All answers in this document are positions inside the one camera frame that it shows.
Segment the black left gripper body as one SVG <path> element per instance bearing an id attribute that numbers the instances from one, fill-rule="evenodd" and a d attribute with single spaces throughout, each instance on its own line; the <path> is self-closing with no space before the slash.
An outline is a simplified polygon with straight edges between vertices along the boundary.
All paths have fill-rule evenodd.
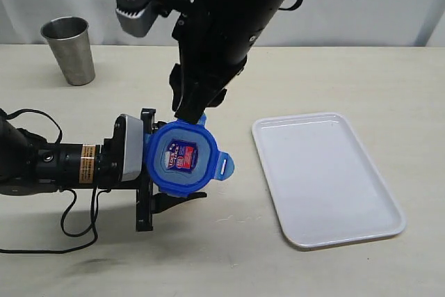
<path id="1" fill-rule="evenodd" d="M 158 125 L 155 123 L 155 109 L 143 108 L 137 119 L 143 121 L 143 153 L 145 137 L 153 134 Z M 134 190 L 136 192 L 136 231 L 153 230 L 153 214 L 151 213 L 154 184 L 145 164 L 142 164 L 140 175 L 128 182 L 121 182 L 124 157 L 124 118 L 122 114 L 114 122 L 113 135 L 104 139 L 99 154 L 97 181 L 100 189 Z"/>

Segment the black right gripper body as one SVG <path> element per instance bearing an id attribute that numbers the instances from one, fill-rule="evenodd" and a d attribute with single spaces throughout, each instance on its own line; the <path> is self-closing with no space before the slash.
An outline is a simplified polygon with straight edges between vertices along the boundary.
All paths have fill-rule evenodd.
<path id="1" fill-rule="evenodd" d="M 184 95 L 193 91 L 227 92 L 227 85 L 244 70 L 246 63 L 244 58 L 235 65 L 175 64 L 169 76 L 173 92 L 172 111 L 175 112 Z"/>

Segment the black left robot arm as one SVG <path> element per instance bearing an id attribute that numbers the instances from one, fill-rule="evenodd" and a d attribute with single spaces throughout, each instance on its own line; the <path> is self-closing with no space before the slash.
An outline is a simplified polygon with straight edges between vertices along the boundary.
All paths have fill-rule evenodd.
<path id="1" fill-rule="evenodd" d="M 205 192 L 189 195 L 155 193 L 143 165 L 143 141 L 164 125 L 155 122 L 155 109 L 143 109 L 139 118 L 121 114 L 113 135 L 101 145 L 50 143 L 10 121 L 25 111 L 1 112 L 1 194 L 28 196 L 56 191 L 94 189 L 135 191 L 136 230 L 153 229 L 152 216 L 181 203 L 205 198 Z"/>

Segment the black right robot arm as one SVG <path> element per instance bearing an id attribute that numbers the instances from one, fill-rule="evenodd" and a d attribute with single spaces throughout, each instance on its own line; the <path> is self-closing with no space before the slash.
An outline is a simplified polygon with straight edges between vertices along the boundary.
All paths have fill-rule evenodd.
<path id="1" fill-rule="evenodd" d="M 303 0 L 287 9 L 296 10 Z M 190 124 L 222 103 L 227 85 L 247 63 L 248 52 L 284 0 L 192 0 L 172 37 L 179 63 L 170 74 L 175 117 Z"/>

